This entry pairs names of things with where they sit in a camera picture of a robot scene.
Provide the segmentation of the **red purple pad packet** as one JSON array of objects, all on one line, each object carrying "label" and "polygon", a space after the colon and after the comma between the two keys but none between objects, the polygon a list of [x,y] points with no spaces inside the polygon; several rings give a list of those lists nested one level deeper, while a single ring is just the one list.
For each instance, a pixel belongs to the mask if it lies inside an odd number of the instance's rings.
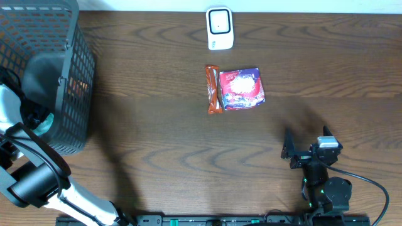
[{"label": "red purple pad packet", "polygon": [[243,110],[265,102],[259,68],[219,72],[225,110]]}]

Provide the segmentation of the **red snack bar wrapper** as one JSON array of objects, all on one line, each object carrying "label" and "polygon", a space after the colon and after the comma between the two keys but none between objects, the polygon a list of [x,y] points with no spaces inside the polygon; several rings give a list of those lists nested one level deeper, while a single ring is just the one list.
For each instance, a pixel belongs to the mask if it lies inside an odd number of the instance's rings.
[{"label": "red snack bar wrapper", "polygon": [[207,78],[207,90],[209,96],[208,114],[221,114],[223,113],[221,104],[218,99],[218,70],[219,67],[215,65],[207,65],[205,67],[205,74]]}]

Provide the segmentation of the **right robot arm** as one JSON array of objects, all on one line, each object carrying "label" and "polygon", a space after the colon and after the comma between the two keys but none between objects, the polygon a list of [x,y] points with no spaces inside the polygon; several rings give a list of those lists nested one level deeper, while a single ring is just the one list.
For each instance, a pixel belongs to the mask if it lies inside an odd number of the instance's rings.
[{"label": "right robot arm", "polygon": [[303,170],[301,193],[310,205],[303,214],[305,225],[345,225],[343,212],[349,209],[352,184],[340,177],[329,177],[327,171],[342,149],[327,126],[307,151],[297,150],[291,131],[285,132],[281,158],[290,160],[291,169]]}]

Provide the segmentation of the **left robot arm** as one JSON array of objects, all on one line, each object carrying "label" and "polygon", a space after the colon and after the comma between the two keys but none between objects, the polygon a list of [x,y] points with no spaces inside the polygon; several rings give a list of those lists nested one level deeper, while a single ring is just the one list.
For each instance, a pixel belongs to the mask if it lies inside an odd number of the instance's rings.
[{"label": "left robot arm", "polygon": [[64,159],[35,134],[51,116],[27,98],[12,70],[1,68],[1,193],[17,207],[59,210],[85,225],[136,225],[113,202],[80,186]]}]

